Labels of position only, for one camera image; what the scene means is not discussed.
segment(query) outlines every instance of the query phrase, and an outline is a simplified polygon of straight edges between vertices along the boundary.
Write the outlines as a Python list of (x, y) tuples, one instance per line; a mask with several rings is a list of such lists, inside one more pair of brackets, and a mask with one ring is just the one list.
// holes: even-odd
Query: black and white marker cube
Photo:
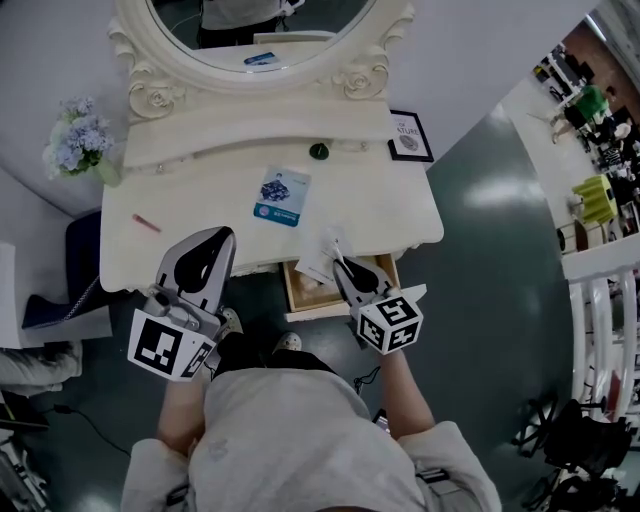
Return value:
[(388, 354), (418, 341), (422, 313), (403, 296), (360, 308), (357, 333), (378, 352)]
[(136, 309), (127, 358), (165, 379), (193, 379), (215, 343), (206, 336), (174, 325), (167, 317), (155, 317)]

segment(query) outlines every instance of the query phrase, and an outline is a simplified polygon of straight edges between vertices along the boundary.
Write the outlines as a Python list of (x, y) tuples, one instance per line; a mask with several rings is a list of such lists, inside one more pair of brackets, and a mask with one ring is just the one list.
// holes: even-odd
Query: gray floor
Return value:
[[(437, 165), (429, 179), (444, 240), (409, 251), (398, 264), (403, 285), (426, 283), (419, 342), (407, 349), (416, 380), (438, 420), (453, 420), (496, 482), (505, 510), (549, 472), (515, 454), (510, 438), (527, 399), (569, 393), (572, 359), (568, 289), (555, 230), (528, 155), (499, 108)], [(113, 311), (113, 339), (86, 342), (85, 371), (65, 390), (35, 400), (42, 410), (66, 403), (91, 416), (130, 448), (151, 436), (164, 383), (126, 362), (132, 298)], [(228, 300), (249, 333), (274, 340), (287, 325), (278, 275), (232, 280)], [(342, 320), (299, 324), (306, 348), (349, 382), (375, 366)], [(372, 412), (378, 382), (365, 387)], [(30, 435), (52, 481), (54, 510), (117, 510), (127, 459), (75, 416), (49, 415), (51, 429)]]

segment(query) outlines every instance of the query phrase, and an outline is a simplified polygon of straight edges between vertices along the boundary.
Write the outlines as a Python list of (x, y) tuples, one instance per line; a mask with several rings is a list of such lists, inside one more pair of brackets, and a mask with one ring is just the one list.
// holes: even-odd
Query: shoe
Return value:
[(220, 333), (220, 341), (225, 339), (232, 332), (237, 332), (243, 334), (242, 323), (240, 322), (240, 317), (235, 310), (231, 308), (224, 308), (222, 310), (222, 316), (227, 319), (227, 325)]
[(273, 349), (275, 354), (278, 350), (294, 350), (300, 352), (302, 350), (302, 339), (295, 332), (287, 332), (282, 335), (276, 348)]

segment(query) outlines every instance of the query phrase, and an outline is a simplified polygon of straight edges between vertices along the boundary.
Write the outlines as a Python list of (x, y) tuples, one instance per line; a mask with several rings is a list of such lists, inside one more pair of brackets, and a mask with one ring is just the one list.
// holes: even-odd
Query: paper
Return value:
[(297, 226), (310, 184), (308, 174), (269, 167), (253, 214), (286, 226)]
[(344, 229), (331, 226), (320, 236), (310, 239), (296, 265), (296, 270), (324, 284), (335, 284), (333, 262), (336, 258), (334, 244), (343, 256), (353, 256), (353, 248)]

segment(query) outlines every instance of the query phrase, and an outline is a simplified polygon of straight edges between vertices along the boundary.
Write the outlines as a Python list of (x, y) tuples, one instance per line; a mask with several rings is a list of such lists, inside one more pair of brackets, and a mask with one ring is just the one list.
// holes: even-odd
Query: open drawer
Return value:
[[(364, 256), (381, 267), (391, 278), (394, 286), (400, 288), (396, 262), (391, 254), (380, 256)], [(301, 322), (328, 318), (334, 316), (348, 316), (349, 305), (342, 300), (337, 286), (320, 284), (310, 277), (301, 274), (295, 267), (297, 261), (282, 263), (289, 312), (285, 315), (288, 322)]]

